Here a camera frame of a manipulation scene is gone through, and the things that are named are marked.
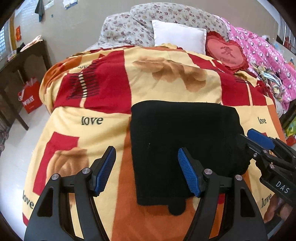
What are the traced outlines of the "person's right hand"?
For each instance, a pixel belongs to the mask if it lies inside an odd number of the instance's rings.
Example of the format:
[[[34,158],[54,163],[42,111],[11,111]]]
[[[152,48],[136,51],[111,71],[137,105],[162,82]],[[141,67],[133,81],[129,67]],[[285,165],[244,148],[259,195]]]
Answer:
[[[287,220],[288,216],[292,212],[293,207],[285,203],[285,201],[275,194],[271,197],[270,204],[264,215],[263,221],[267,223],[273,219],[273,217],[278,214],[284,221]]]

